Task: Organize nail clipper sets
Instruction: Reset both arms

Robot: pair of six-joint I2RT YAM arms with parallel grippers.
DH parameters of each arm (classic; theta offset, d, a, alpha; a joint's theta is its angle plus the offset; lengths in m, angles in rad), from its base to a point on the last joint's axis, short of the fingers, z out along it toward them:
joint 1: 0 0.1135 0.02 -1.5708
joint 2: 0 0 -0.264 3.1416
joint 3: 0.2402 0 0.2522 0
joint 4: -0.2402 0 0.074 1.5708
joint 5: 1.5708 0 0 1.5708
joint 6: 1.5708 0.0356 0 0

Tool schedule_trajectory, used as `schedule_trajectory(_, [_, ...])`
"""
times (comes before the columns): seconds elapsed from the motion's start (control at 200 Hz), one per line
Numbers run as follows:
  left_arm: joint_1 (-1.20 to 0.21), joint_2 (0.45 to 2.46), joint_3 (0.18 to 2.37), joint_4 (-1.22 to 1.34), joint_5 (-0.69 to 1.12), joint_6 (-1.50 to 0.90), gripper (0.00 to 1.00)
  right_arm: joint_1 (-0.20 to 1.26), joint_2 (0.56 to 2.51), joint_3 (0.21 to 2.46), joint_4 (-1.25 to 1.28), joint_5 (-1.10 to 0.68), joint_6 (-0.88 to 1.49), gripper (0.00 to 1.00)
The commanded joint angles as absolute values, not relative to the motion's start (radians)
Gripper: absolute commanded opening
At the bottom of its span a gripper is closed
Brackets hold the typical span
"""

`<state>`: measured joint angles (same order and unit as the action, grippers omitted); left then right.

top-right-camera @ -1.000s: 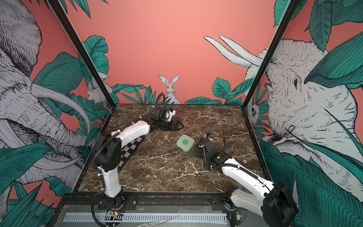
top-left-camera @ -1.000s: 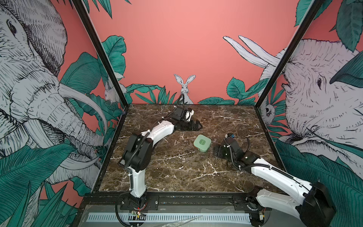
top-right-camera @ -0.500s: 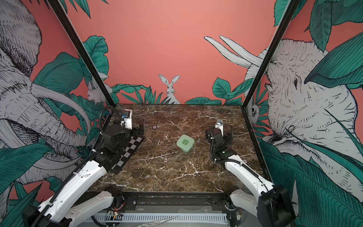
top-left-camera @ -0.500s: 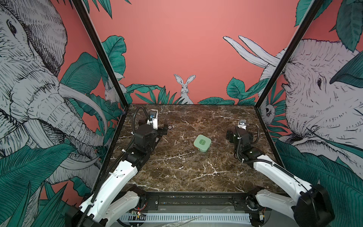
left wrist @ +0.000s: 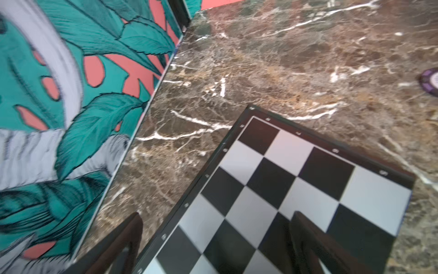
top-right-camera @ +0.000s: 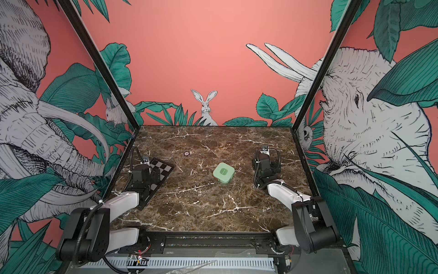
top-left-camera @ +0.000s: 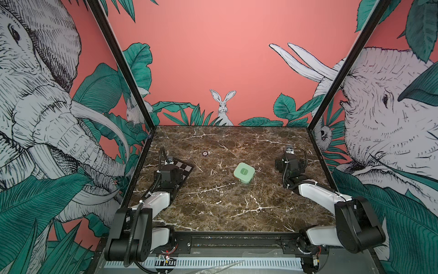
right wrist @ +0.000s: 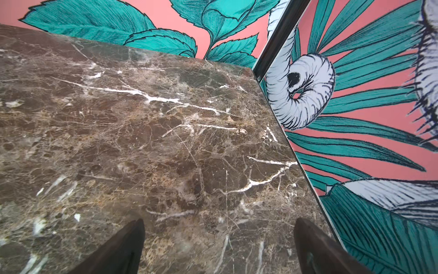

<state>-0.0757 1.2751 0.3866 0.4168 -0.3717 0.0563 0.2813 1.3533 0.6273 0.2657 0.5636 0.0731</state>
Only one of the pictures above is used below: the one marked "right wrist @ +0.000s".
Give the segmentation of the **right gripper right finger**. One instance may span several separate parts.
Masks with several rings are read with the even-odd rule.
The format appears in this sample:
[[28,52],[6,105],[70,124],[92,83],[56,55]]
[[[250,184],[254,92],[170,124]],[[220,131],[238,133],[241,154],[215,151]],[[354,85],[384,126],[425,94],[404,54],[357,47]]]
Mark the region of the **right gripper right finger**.
[[294,242],[303,274],[371,273],[310,220],[296,220]]

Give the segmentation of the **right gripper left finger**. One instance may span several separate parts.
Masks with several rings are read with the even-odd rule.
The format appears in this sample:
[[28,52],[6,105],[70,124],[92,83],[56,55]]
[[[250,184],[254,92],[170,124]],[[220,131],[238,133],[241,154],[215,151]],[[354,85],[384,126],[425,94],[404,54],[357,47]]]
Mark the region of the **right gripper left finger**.
[[133,220],[69,273],[137,274],[144,241],[143,219]]

